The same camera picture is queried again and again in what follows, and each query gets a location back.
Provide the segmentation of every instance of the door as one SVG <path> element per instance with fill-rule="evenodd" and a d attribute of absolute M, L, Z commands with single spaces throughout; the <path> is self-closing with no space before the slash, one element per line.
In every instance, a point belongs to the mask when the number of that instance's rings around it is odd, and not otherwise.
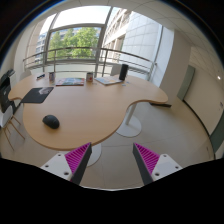
<path fill-rule="evenodd" d="M 217 124 L 215 130 L 212 132 L 210 136 L 210 141 L 212 143 L 214 153 L 216 153 L 216 151 L 219 149 L 223 140 L 224 140 L 224 113 L 222 113 L 219 123 Z"/>
<path fill-rule="evenodd" d="M 178 94 L 177 94 L 177 97 L 182 101 L 184 100 L 184 97 L 186 96 L 187 91 L 190 87 L 191 81 L 194 77 L 194 71 L 195 71 L 195 68 L 188 65 L 187 72 L 184 77 L 184 81 L 180 87 Z"/>

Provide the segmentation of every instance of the curved desk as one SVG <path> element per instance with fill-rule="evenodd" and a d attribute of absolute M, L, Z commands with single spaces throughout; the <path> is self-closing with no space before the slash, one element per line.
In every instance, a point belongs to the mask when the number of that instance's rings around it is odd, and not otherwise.
<path fill-rule="evenodd" d="M 31 88 L 54 86 L 49 73 L 36 80 L 38 73 L 18 82 L 9 100 L 23 99 Z M 124 84 L 103 85 L 97 81 L 84 86 L 55 86 L 41 104 L 24 104 L 23 123 L 39 144 L 58 151 L 70 151 L 91 142 L 97 145 L 110 137 L 122 124 L 130 105 L 138 102 L 164 104 L 167 95 L 152 83 L 127 76 Z M 52 114 L 60 121 L 58 129 L 46 126 L 42 119 Z"/>

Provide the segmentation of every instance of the mouse pad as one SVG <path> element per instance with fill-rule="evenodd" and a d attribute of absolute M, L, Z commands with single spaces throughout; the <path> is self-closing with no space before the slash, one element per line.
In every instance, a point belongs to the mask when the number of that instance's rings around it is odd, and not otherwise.
<path fill-rule="evenodd" d="M 21 103 L 43 103 L 53 88 L 33 88 L 24 96 Z"/>

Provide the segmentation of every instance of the tree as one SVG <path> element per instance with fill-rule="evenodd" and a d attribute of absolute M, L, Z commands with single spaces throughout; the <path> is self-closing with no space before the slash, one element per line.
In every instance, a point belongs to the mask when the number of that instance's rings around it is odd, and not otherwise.
<path fill-rule="evenodd" d="M 98 42 L 96 33 L 97 30 L 94 27 L 82 27 L 73 36 L 73 28 L 70 28 L 67 30 L 64 39 L 61 40 L 60 31 L 56 31 L 52 34 L 49 50 L 65 47 L 96 47 Z M 91 49 L 64 49 L 57 51 L 56 57 L 58 58 L 56 59 L 63 59 L 68 55 L 76 58 L 90 58 L 94 53 Z M 51 58 L 50 60 L 54 59 L 54 51 L 49 52 L 48 58 Z"/>
<path fill-rule="evenodd" d="M 98 38 L 94 27 L 82 27 L 73 37 L 77 41 L 77 47 L 96 47 Z M 74 49 L 72 55 L 78 58 L 89 58 L 93 56 L 91 49 Z"/>
<path fill-rule="evenodd" d="M 49 50 L 62 48 L 63 47 L 63 43 L 61 41 L 61 37 L 60 37 L 59 31 L 56 31 L 55 33 L 52 33 L 51 35 L 53 37 L 50 40 L 50 48 L 49 48 Z M 57 53 L 57 55 L 55 55 L 55 57 L 60 57 L 62 52 L 57 51 L 56 53 Z M 54 60 L 54 51 L 51 51 L 51 52 L 48 53 L 48 58 L 50 60 Z"/>

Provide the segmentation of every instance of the office chair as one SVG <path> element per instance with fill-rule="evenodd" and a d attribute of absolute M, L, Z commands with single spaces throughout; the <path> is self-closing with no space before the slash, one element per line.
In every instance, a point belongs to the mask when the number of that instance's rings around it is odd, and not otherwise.
<path fill-rule="evenodd" d="M 137 162 L 144 185 L 153 182 L 151 176 L 160 155 L 137 143 L 133 143 L 133 154 Z"/>
<path fill-rule="evenodd" d="M 79 185 L 91 153 L 91 143 L 87 143 L 66 154 L 57 153 L 40 168 Z"/>
<path fill-rule="evenodd" d="M 9 131 L 9 129 L 7 128 L 7 125 L 10 123 L 13 127 L 14 127 L 14 129 L 18 132 L 18 134 L 23 138 L 23 139 L 25 139 L 25 137 L 18 131 L 18 129 L 14 126 L 14 124 L 12 123 L 12 119 L 15 119 L 19 124 L 21 124 L 14 116 L 13 116 L 13 109 L 12 109 L 12 106 L 9 106 L 8 108 L 7 108 L 7 110 L 5 111 L 5 113 L 2 113 L 1 111 L 0 111 L 0 126 L 3 128 L 3 131 L 4 131 L 4 133 L 5 133 L 5 136 L 6 136 L 6 138 L 7 138 L 7 140 L 8 140 L 8 142 L 9 142 L 9 144 L 10 144 L 10 146 L 12 147 L 12 144 L 10 143 L 10 141 L 9 141 L 9 138 L 8 138 L 8 136 L 7 136 L 7 134 L 6 134 L 6 131 L 5 131 L 5 129 L 7 129 L 8 130 L 8 132 L 9 132 L 9 134 L 11 134 L 10 133 L 10 131 Z"/>
<path fill-rule="evenodd" d="M 29 69 L 27 69 L 25 72 L 23 72 L 20 77 L 19 77 L 19 81 L 21 81 L 22 79 L 28 77 L 29 75 L 32 75 L 31 71 Z"/>
<path fill-rule="evenodd" d="M 169 155 L 159 155 L 137 143 L 133 143 L 133 154 L 144 185 L 182 169 Z"/>

